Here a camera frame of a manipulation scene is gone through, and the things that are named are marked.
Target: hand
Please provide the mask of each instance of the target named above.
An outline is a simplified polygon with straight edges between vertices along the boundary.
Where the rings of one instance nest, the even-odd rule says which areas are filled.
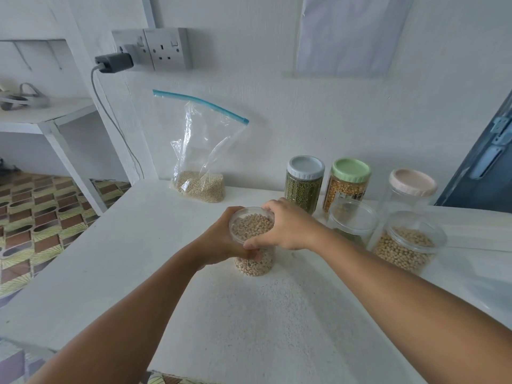
[[[245,249],[253,250],[267,245],[279,245],[293,250],[312,249],[316,232],[324,228],[320,222],[285,198],[268,201],[262,207],[274,213],[274,227],[248,239],[244,243]]]
[[[192,245],[197,247],[201,266],[216,264],[228,258],[246,258],[260,260],[258,250],[246,250],[231,237],[229,220],[243,206],[231,206],[211,225],[206,232],[195,239]]]

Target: electrical outlet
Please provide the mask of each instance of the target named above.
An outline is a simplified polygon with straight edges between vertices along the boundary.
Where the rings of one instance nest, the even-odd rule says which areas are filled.
[[[144,29],[155,71],[190,70],[189,39],[185,28]]]
[[[127,71],[154,71],[150,48],[147,45],[144,30],[112,31],[116,52],[131,55],[134,66]]]

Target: white paper sheet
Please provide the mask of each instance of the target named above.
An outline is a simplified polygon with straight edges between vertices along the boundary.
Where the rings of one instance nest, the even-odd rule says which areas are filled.
[[[298,73],[385,74],[413,0],[304,0]]]

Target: right forearm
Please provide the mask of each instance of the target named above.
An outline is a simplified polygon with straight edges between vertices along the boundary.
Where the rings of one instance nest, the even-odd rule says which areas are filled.
[[[501,382],[512,375],[512,332],[500,323],[330,229],[315,229],[310,249],[428,382]]]

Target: ziplock bag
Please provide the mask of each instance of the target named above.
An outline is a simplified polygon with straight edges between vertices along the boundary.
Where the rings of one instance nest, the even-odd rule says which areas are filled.
[[[178,158],[174,186],[204,202],[220,202],[225,196],[224,177],[215,172],[215,163],[249,120],[200,98],[160,90],[153,90],[153,95],[185,101],[183,136],[170,142]]]

